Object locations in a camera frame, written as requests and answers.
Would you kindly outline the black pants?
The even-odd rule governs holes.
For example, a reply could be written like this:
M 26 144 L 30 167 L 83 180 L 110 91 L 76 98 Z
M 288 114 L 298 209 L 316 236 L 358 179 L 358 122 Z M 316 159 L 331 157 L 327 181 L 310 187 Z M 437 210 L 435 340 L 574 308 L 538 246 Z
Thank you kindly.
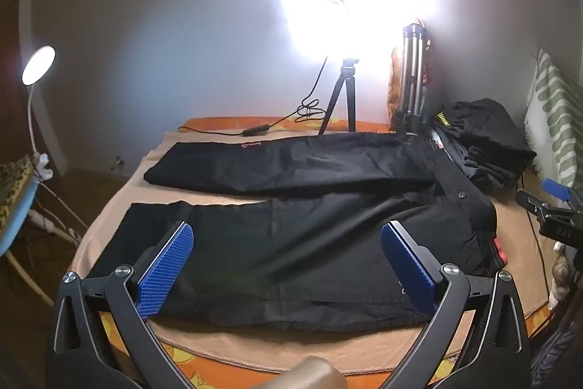
M 492 276 L 503 265 L 493 204 L 426 139 L 344 133 L 179 142 L 144 177 L 241 198 L 134 203 L 92 265 L 90 276 L 106 276 L 136 262 L 174 223 L 188 223 L 194 250 L 161 311 L 172 319 L 327 332 L 421 323 L 380 244 L 393 220 L 468 275 Z

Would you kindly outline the green white patterned cloth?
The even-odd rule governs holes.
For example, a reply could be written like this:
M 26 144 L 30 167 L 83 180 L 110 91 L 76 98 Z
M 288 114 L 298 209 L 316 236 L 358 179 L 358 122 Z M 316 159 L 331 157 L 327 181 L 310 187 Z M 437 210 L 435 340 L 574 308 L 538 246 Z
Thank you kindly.
M 544 50 L 537 54 L 524 127 L 537 176 L 582 187 L 582 85 Z

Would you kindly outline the stack of folded dark clothes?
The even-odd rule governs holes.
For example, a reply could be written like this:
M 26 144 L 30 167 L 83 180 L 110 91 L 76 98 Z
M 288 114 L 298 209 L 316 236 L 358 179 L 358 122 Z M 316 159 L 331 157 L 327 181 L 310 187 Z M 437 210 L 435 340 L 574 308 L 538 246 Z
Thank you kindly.
M 454 163 L 486 194 L 517 184 L 536 157 L 523 130 L 492 99 L 445 105 L 432 127 Z

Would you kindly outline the blue chair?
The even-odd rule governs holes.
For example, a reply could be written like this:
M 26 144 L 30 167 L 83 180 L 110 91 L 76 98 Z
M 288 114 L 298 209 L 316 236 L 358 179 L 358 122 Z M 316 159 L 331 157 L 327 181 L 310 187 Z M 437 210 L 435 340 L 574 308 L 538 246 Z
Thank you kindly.
M 6 229 L 1 233 L 0 255 L 3 256 L 12 246 L 21 230 L 28 213 L 34 203 L 39 187 L 39 179 L 32 177 L 32 181 L 25 187 L 22 196 L 18 198 L 13 210 L 9 213 Z

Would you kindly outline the leopard print cushion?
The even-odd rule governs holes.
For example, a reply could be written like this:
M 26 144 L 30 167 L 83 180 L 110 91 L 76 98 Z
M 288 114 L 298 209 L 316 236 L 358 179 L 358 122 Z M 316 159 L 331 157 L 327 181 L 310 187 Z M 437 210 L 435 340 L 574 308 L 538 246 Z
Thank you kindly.
M 6 229 L 9 213 L 13 210 L 25 187 L 32 181 L 34 165 L 28 155 L 14 162 L 0 165 L 0 224 Z

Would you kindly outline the folded silver tripod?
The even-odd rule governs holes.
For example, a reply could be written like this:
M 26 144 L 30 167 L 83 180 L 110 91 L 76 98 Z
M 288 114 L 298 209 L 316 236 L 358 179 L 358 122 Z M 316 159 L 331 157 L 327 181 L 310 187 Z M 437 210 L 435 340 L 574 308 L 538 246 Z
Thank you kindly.
M 425 102 L 425 64 L 429 45 L 427 28 L 413 23 L 403 28 L 400 89 L 394 129 L 397 133 L 417 133 Z

